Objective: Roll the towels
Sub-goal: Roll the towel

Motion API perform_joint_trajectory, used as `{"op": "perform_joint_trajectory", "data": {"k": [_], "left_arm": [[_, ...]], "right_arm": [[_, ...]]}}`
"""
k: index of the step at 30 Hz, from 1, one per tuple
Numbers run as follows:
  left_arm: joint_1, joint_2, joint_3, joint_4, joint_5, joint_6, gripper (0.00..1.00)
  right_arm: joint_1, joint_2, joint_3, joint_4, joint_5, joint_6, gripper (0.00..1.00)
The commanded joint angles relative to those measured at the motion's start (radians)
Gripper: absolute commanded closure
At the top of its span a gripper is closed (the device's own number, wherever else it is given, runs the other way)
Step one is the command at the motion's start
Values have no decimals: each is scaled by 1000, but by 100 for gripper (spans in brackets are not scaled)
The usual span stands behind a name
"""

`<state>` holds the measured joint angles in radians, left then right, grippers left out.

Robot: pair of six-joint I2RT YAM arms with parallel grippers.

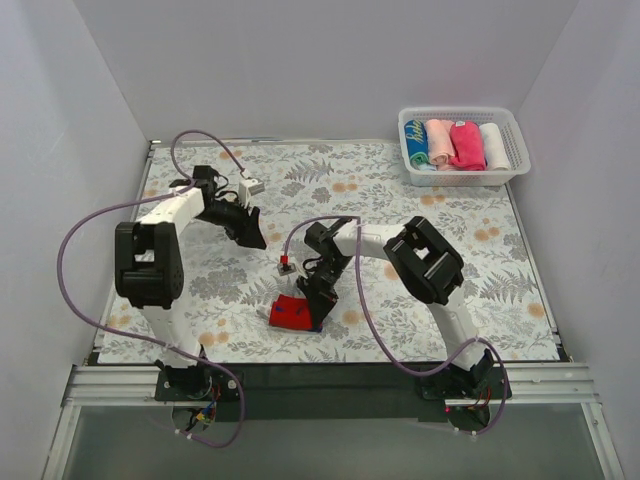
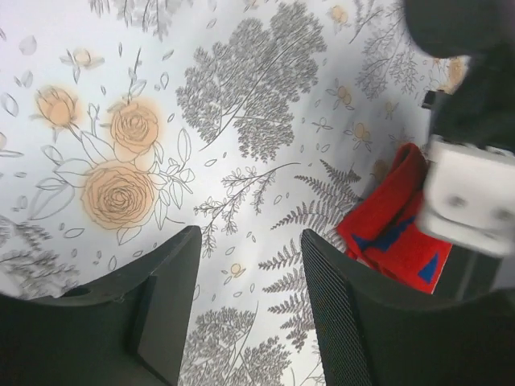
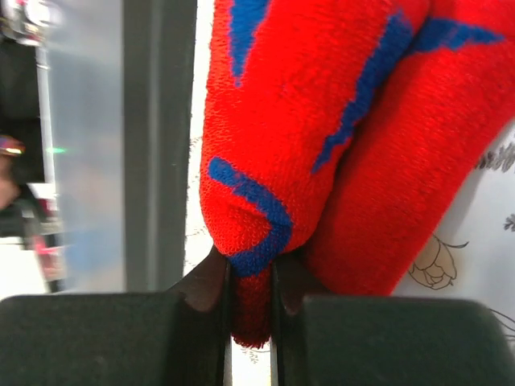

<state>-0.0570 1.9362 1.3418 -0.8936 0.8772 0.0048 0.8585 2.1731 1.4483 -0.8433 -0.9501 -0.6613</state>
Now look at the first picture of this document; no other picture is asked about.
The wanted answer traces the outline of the red blue towel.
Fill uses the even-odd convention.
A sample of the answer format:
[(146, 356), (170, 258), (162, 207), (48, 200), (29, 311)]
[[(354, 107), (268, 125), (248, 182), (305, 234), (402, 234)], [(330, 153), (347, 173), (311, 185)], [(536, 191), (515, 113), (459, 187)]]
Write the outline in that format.
[(314, 320), (308, 300), (280, 294), (269, 306), (256, 309), (257, 315), (274, 328), (320, 333), (322, 323)]

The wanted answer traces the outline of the pink red towel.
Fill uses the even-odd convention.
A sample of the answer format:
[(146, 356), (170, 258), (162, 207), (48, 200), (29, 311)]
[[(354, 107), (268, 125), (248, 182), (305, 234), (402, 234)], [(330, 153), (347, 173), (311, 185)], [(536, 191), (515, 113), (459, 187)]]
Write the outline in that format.
[(486, 161), (484, 143), (479, 126), (469, 121), (455, 122), (449, 131), (455, 150), (451, 163), (466, 171), (484, 171)]

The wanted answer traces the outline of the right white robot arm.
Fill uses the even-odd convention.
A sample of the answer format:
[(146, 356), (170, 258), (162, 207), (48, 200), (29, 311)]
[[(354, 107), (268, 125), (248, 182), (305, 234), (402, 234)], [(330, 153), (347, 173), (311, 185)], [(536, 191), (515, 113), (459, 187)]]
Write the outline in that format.
[(310, 311), (310, 331), (321, 329), (335, 307), (335, 284), (357, 255), (387, 260), (406, 290), (425, 304), (452, 358), (444, 379), (464, 397), (489, 389), (494, 355), (477, 340), (478, 330), (462, 292), (464, 262), (455, 248), (425, 218), (405, 224), (361, 225), (355, 219), (338, 219), (325, 226), (314, 222), (305, 232), (305, 244), (319, 258), (297, 280)]

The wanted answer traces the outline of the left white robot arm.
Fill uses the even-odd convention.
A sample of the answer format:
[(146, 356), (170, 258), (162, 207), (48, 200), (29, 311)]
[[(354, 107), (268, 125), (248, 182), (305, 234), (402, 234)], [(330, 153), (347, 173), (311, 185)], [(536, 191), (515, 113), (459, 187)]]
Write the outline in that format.
[(266, 248), (259, 228), (260, 209), (253, 196), (264, 183), (243, 175), (235, 199), (224, 198), (212, 167), (198, 165), (192, 178), (173, 181), (170, 197), (136, 222), (121, 222), (115, 229), (115, 288), (138, 309), (164, 351), (156, 365), (168, 386), (193, 400), (205, 398), (213, 386), (211, 369), (198, 360), (201, 343), (190, 332), (186, 306), (180, 300), (185, 273), (179, 237), (192, 220), (225, 230), (229, 239), (245, 248)]

